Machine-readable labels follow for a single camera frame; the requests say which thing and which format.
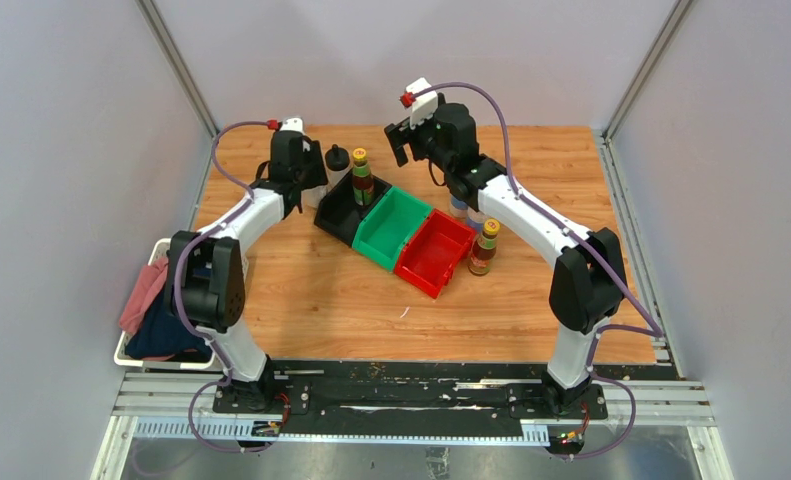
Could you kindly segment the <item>squeeze bottle black cap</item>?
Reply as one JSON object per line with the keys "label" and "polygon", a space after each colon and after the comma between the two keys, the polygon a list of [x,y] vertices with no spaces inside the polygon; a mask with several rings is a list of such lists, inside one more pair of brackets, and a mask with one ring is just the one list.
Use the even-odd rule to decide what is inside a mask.
{"label": "squeeze bottle black cap", "polygon": [[305,207],[318,209],[321,201],[327,195],[327,193],[328,187],[326,185],[305,189],[302,191],[302,202]]}
{"label": "squeeze bottle black cap", "polygon": [[328,187],[333,189],[350,170],[350,154],[338,144],[332,144],[324,154],[324,162],[327,169]]}

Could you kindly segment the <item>green label sauce bottle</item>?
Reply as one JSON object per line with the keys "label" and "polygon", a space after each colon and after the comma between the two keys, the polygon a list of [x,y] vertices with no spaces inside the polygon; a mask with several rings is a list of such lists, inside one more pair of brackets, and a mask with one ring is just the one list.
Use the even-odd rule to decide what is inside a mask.
{"label": "green label sauce bottle", "polygon": [[370,206],[374,199],[374,177],[364,148],[352,151],[352,189],[355,202],[361,207]]}

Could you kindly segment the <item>red label sauce bottle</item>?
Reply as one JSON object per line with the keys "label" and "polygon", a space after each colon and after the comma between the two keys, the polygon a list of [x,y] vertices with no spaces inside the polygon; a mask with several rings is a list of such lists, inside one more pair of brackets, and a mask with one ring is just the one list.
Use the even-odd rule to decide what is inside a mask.
{"label": "red label sauce bottle", "polygon": [[494,218],[488,218],[481,232],[475,237],[469,255],[468,270],[475,276],[486,275],[497,250],[497,237],[501,224]]}

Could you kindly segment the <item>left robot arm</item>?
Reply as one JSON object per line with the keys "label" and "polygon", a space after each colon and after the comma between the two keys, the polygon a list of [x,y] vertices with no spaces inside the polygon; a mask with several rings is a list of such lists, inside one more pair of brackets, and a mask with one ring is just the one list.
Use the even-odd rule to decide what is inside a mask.
{"label": "left robot arm", "polygon": [[241,320],[246,303],[243,259],[248,249],[294,210],[306,190],[328,184],[320,144],[298,117],[269,120],[270,157],[246,183],[242,199],[197,232],[181,230],[167,254],[165,301],[192,335],[217,356],[223,377],[218,392],[254,413],[269,411],[278,398],[273,362]]}

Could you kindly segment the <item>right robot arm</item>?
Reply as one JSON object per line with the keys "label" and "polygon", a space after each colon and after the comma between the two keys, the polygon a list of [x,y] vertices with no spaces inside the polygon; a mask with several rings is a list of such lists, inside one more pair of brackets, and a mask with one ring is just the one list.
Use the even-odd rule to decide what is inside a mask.
{"label": "right robot arm", "polygon": [[542,403],[555,417],[578,409],[592,383],[590,347],[626,298],[618,236],[579,225],[532,196],[510,168],[481,152],[468,108],[444,103],[423,120],[389,124],[384,134],[396,163],[438,167],[448,191],[470,208],[498,220],[534,248],[552,268],[549,307],[560,327],[541,376]]}

